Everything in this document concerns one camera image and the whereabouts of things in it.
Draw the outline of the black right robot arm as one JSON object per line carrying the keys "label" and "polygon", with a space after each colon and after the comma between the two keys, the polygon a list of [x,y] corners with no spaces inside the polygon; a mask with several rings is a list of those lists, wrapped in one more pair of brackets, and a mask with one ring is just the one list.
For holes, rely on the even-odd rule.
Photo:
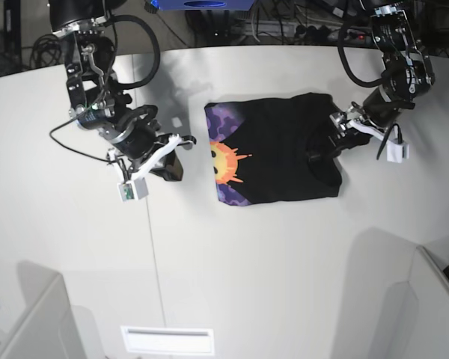
{"label": "black right robot arm", "polygon": [[[147,85],[158,72],[161,51],[152,28],[133,15],[113,15],[121,1],[49,1],[52,33],[59,39],[70,98],[70,121],[84,130],[96,130],[111,146],[102,159],[117,165],[124,180],[151,172],[169,182],[183,178],[176,147],[195,144],[192,135],[159,134],[155,105],[130,108],[130,90]],[[113,70],[118,39],[109,39],[105,28],[119,22],[138,25],[150,39],[153,63],[141,80],[121,83]]]}

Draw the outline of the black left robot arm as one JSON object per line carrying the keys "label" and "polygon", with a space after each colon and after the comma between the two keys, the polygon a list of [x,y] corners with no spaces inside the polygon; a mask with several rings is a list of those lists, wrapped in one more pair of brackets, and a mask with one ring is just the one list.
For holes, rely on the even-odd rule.
{"label": "black left robot arm", "polygon": [[[329,124],[319,128],[309,149],[310,162],[338,157],[344,150],[379,140],[378,154],[390,162],[401,163],[410,156],[397,118],[415,108],[414,100],[427,93],[436,77],[427,50],[412,25],[405,1],[361,2],[361,12],[348,19],[337,35],[340,62],[349,79],[372,93],[362,104],[352,102],[348,109],[330,115]],[[370,26],[370,35],[382,53],[384,70],[373,81],[357,77],[345,53],[348,31],[359,22]]]}

